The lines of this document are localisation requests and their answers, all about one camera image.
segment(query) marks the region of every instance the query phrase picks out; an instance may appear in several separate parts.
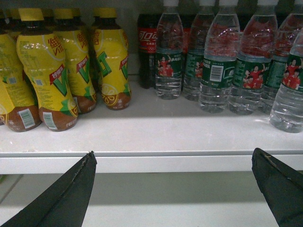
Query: green bottle label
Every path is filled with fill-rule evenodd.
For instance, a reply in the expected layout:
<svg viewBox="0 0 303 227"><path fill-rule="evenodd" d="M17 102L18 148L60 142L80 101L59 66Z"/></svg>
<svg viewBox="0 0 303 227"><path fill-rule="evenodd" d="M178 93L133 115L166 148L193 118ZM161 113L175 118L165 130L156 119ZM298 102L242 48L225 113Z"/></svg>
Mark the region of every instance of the green bottle label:
<svg viewBox="0 0 303 227"><path fill-rule="evenodd" d="M289 55L282 84L286 87L303 92L303 58Z"/></svg>
<svg viewBox="0 0 303 227"><path fill-rule="evenodd" d="M190 78L202 78L203 75L203 54L191 53L187 54L185 73Z"/></svg>
<svg viewBox="0 0 303 227"><path fill-rule="evenodd" d="M229 88L232 83L236 61L213 61L204 58L201 83L212 88Z"/></svg>
<svg viewBox="0 0 303 227"><path fill-rule="evenodd" d="M268 76L269 62L250 62L237 59L232 84L244 89L261 89Z"/></svg>
<svg viewBox="0 0 303 227"><path fill-rule="evenodd" d="M165 54L156 53L156 74L159 77L181 77L181 53Z"/></svg>

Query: clear water bottle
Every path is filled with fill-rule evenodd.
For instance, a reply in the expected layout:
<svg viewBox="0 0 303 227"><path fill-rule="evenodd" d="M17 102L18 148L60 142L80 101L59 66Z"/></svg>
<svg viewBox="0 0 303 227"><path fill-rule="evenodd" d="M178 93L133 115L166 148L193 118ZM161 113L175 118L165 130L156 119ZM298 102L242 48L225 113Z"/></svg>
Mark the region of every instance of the clear water bottle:
<svg viewBox="0 0 303 227"><path fill-rule="evenodd" d="M164 0L164 12L156 35L156 92L162 99L176 99L181 93L183 28L178 0Z"/></svg>
<svg viewBox="0 0 303 227"><path fill-rule="evenodd" d="M303 130L303 29L290 50L286 70L276 95L269 122L276 128L298 133Z"/></svg>
<svg viewBox="0 0 303 227"><path fill-rule="evenodd" d="M238 115L252 114L259 106L275 49L277 4L278 0L258 0L257 11L244 29L228 97L230 111Z"/></svg>
<svg viewBox="0 0 303 227"><path fill-rule="evenodd" d="M294 9L278 29L275 53L270 65L268 78L261 93L259 110L269 114L286 71L289 51L303 27L303 0L294 2Z"/></svg>
<svg viewBox="0 0 303 227"><path fill-rule="evenodd" d="M200 9L189 33L183 93L192 101L198 101L200 95L205 40L214 19L214 4L215 0L200 0Z"/></svg>
<svg viewBox="0 0 303 227"><path fill-rule="evenodd" d="M206 37L199 103L210 113L222 112L227 105L240 44L237 4L238 0L219 1L219 12Z"/></svg>

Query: plastic bottle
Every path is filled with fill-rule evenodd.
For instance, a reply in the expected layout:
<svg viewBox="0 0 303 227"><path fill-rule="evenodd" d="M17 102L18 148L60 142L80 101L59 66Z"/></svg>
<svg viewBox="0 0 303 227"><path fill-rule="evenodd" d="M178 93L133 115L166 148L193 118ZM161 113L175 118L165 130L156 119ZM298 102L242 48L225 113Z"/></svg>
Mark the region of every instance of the plastic bottle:
<svg viewBox="0 0 303 227"><path fill-rule="evenodd" d="M124 30L116 24L116 9L100 9L101 26L94 35L94 47L102 73L101 94L104 103L111 110L128 107L131 89L128 83L128 52Z"/></svg>
<svg viewBox="0 0 303 227"><path fill-rule="evenodd" d="M44 17L45 28L53 31L57 26L57 23L54 20L53 10L52 9L41 9Z"/></svg>
<svg viewBox="0 0 303 227"><path fill-rule="evenodd" d="M80 29L74 25L71 9L55 9L58 26L54 33L65 50L67 77L71 94L80 114L96 108L97 95L89 77L89 43Z"/></svg>
<svg viewBox="0 0 303 227"><path fill-rule="evenodd" d="M298 133L303 130L303 29L292 46L287 69L276 95L269 122L276 128Z"/></svg>
<svg viewBox="0 0 303 227"><path fill-rule="evenodd" d="M17 39L17 53L35 88L40 119L52 131L67 130L76 124L78 108L68 87L62 43L44 27L41 9L19 12L26 29Z"/></svg>
<svg viewBox="0 0 303 227"><path fill-rule="evenodd" d="M15 23L15 26L9 30L9 35L15 41L17 41L18 36L25 28L25 24L21 21L18 9L10 9L10 13L12 15L12 19Z"/></svg>
<svg viewBox="0 0 303 227"><path fill-rule="evenodd" d="M41 123L38 106L25 82L16 43L2 30L0 53L0 122L13 131L28 131Z"/></svg>
<svg viewBox="0 0 303 227"><path fill-rule="evenodd" d="M187 61L187 52L188 52L188 41L191 25L194 22L194 19L198 13L198 7L196 6L194 0L179 0L177 10L180 15L180 19L183 27L183 53L182 53L182 83L181 91L184 86L184 77L185 77L185 68Z"/></svg>
<svg viewBox="0 0 303 227"><path fill-rule="evenodd" d="M278 29L275 52L268 78L261 93L259 110L269 114L285 73L289 51L303 27L303 0L294 2L294 9Z"/></svg>
<svg viewBox="0 0 303 227"><path fill-rule="evenodd" d="M259 106L275 49L277 3L278 0L258 0L257 11L244 29L228 97L230 111L238 115L252 114Z"/></svg>
<svg viewBox="0 0 303 227"><path fill-rule="evenodd" d="M164 0L156 36L156 92L168 100L181 93L183 28L177 6L178 0Z"/></svg>
<svg viewBox="0 0 303 227"><path fill-rule="evenodd" d="M183 93L186 99L198 101L203 76L203 56L208 29L214 19L215 0L200 0L200 10L191 26Z"/></svg>
<svg viewBox="0 0 303 227"><path fill-rule="evenodd" d="M199 103L202 110L219 113L227 105L239 44L238 0L220 0L219 12L208 30Z"/></svg>
<svg viewBox="0 0 303 227"><path fill-rule="evenodd" d="M159 0L147 0L137 20L139 42L139 84L155 88L155 54L157 25L163 12Z"/></svg>
<svg viewBox="0 0 303 227"><path fill-rule="evenodd" d="M0 29L5 31L6 33L9 31L9 25L6 23L3 10L1 9L0 9Z"/></svg>

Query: red bottle label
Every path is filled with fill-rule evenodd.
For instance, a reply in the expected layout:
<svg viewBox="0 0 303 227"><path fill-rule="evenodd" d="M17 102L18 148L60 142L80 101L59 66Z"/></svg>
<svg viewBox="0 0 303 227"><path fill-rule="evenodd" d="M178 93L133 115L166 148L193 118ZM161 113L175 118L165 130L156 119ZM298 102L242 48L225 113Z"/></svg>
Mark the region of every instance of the red bottle label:
<svg viewBox="0 0 303 227"><path fill-rule="evenodd" d="M138 28L139 50L146 53L156 53L156 28Z"/></svg>

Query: shelf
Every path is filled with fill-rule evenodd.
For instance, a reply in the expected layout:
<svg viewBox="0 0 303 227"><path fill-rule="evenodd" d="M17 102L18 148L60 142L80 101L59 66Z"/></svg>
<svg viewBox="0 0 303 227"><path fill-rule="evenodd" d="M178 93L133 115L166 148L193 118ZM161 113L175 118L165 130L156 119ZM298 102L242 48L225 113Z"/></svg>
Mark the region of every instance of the shelf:
<svg viewBox="0 0 303 227"><path fill-rule="evenodd" d="M302 133L274 128L268 115L206 113L182 95L161 100L132 80L128 108L111 111L99 99L70 130L1 126L0 174L64 173L92 150L97 173L250 171L256 147L303 170Z"/></svg>

